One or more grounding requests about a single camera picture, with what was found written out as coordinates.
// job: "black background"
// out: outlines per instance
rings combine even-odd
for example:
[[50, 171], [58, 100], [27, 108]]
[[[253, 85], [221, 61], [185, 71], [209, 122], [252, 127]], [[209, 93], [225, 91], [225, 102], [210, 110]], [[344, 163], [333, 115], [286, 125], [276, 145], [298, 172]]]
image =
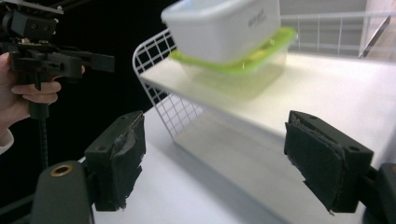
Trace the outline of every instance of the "black background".
[[[58, 1], [37, 1], [51, 6]], [[165, 29], [161, 12], [176, 0], [92, 0], [57, 16], [51, 43], [113, 55], [115, 73], [87, 69], [78, 84], [63, 88], [49, 107], [49, 165], [79, 160], [88, 145], [117, 117], [151, 108], [132, 68], [135, 48]], [[14, 124], [13, 147], [0, 156], [0, 207], [35, 192], [41, 172], [37, 121]]]

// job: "white wire rack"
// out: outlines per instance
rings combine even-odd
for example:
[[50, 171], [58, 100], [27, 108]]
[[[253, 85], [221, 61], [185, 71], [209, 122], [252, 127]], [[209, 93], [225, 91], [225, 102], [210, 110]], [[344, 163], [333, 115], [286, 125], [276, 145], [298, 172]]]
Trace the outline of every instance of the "white wire rack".
[[[396, 62], [395, 12], [332, 13], [282, 16], [282, 26], [294, 27], [298, 38], [290, 51], [331, 54]], [[385, 37], [384, 45], [378, 39]], [[176, 48], [168, 29], [140, 44], [132, 64], [139, 77]], [[150, 101], [173, 138], [195, 120], [204, 108], [172, 92], [156, 89], [140, 78]]]

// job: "human hand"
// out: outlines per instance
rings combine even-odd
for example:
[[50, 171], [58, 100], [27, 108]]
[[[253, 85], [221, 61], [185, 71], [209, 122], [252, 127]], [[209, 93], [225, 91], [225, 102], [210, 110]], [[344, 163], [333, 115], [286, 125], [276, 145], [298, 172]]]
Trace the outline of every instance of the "human hand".
[[29, 118], [29, 103], [52, 104], [57, 101], [61, 84], [50, 76], [41, 83], [41, 91], [34, 84], [17, 85], [18, 75], [9, 71], [8, 53], [0, 55], [0, 136], [12, 124]]

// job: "white plastic container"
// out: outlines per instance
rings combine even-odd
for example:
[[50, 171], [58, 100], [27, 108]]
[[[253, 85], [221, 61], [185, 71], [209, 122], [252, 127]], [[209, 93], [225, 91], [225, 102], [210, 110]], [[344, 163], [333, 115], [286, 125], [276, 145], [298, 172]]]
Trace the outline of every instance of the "white plastic container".
[[162, 20], [177, 49], [212, 63], [231, 63], [280, 27], [278, 0], [182, 0]]

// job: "green container lid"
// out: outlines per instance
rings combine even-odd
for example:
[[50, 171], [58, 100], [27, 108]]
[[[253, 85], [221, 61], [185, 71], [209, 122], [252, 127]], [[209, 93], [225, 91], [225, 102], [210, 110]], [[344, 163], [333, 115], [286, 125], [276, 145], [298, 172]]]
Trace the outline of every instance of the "green container lid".
[[271, 56], [280, 52], [282, 49], [288, 48], [295, 38], [296, 32], [293, 28], [280, 27], [273, 36], [266, 39], [259, 47], [234, 63], [211, 63], [201, 61], [184, 55], [177, 49], [172, 50], [169, 54], [169, 58], [225, 74], [245, 74], [266, 63]]

